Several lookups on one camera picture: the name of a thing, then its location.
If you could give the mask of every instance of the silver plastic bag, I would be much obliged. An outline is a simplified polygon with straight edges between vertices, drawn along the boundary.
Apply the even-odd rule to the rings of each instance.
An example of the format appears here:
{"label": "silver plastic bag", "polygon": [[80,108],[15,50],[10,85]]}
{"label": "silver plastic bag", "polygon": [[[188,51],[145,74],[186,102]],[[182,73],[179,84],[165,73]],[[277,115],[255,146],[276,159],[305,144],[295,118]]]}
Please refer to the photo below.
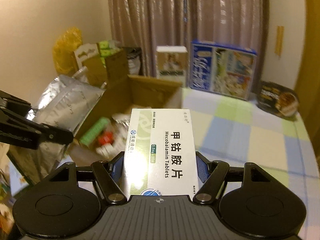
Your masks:
{"label": "silver plastic bag", "polygon": [[[68,129],[76,133],[104,90],[60,75],[45,89],[35,106],[34,122]],[[10,146],[9,158],[29,183],[36,184],[56,168],[65,145],[41,143],[37,150]]]}

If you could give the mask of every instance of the gray ribbed surface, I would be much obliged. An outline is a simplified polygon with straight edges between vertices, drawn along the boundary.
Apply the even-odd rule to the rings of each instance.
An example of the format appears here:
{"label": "gray ribbed surface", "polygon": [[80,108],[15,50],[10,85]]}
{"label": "gray ribbed surface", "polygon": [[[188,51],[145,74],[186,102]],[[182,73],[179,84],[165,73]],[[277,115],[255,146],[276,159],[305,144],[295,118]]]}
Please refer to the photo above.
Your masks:
{"label": "gray ribbed surface", "polygon": [[227,229],[206,206],[186,196],[133,196],[122,206],[109,207],[100,221],[70,240],[244,240]]}

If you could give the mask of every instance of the blue logo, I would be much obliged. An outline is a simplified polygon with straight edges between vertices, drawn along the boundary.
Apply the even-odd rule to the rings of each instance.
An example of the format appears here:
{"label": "blue logo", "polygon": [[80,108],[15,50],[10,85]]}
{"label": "blue logo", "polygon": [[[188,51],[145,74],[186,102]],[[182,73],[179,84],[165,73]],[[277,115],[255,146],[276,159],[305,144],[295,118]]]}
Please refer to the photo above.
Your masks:
{"label": "blue logo", "polygon": [[161,196],[161,194],[159,194],[159,190],[153,189],[153,188],[148,188],[146,190],[144,190],[141,195],[143,196]]}

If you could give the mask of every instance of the black oval package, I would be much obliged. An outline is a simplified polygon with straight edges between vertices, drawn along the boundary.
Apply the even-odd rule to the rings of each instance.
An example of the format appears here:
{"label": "black oval package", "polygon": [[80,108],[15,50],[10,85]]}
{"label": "black oval package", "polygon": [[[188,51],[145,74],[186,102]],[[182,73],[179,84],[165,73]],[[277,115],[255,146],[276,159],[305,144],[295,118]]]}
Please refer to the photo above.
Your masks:
{"label": "black oval package", "polygon": [[292,89],[262,81],[257,100],[258,107],[263,111],[287,120],[295,120],[299,99]]}

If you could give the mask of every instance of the checkered tablecloth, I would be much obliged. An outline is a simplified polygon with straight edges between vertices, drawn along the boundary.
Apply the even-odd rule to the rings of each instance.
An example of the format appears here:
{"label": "checkered tablecloth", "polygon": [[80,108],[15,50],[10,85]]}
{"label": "checkered tablecloth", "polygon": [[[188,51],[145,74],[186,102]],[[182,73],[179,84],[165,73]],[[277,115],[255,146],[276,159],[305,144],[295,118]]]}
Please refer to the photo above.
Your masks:
{"label": "checkered tablecloth", "polygon": [[[254,162],[305,203],[302,239],[320,239],[320,179],[316,158],[301,117],[290,122],[266,113],[255,100],[242,101],[197,90],[183,90],[191,111],[196,150],[230,166]],[[229,183],[226,192],[240,187]]]}

